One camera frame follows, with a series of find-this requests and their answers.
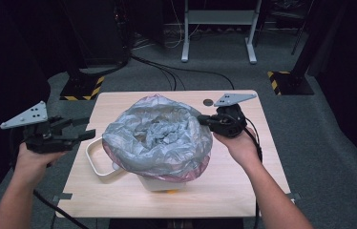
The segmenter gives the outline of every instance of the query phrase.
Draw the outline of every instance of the forearm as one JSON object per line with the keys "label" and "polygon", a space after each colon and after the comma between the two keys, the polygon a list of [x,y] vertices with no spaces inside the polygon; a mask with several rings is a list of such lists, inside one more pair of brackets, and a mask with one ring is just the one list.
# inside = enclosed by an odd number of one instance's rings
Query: forearm
{"label": "forearm", "polygon": [[0,228],[30,228],[32,213],[31,187],[12,180],[0,201]]}
{"label": "forearm", "polygon": [[242,167],[252,183],[266,228],[312,228],[259,161]]}

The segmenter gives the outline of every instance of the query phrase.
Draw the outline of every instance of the plastic bag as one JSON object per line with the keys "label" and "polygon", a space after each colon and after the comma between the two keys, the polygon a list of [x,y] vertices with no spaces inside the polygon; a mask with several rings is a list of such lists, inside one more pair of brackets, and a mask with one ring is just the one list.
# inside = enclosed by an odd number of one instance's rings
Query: plastic bag
{"label": "plastic bag", "polygon": [[128,172],[186,182],[206,169],[212,148],[196,109],[159,94],[140,99],[111,123],[102,143],[110,159]]}

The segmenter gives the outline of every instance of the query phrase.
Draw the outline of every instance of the wooden table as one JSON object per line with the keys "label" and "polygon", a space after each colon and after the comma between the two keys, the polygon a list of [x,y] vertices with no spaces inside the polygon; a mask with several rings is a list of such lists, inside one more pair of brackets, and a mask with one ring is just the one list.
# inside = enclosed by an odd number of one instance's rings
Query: wooden table
{"label": "wooden table", "polygon": [[[203,105],[206,98],[217,101],[223,94],[252,94],[254,91],[128,92],[100,94],[87,130],[96,129],[101,137],[107,126],[142,97],[161,94],[186,103],[204,115],[216,107]],[[268,128],[259,97],[240,103],[241,109],[256,126],[261,140],[263,164],[289,193],[284,170]],[[75,218],[243,218],[255,216],[255,196],[249,179],[227,148],[214,139],[211,159],[205,172],[176,192],[149,192],[137,175],[123,172],[116,177],[99,178],[86,156],[94,140],[83,141],[78,149],[64,193],[58,206]],[[101,146],[93,154],[98,170],[111,171],[112,161]]]}

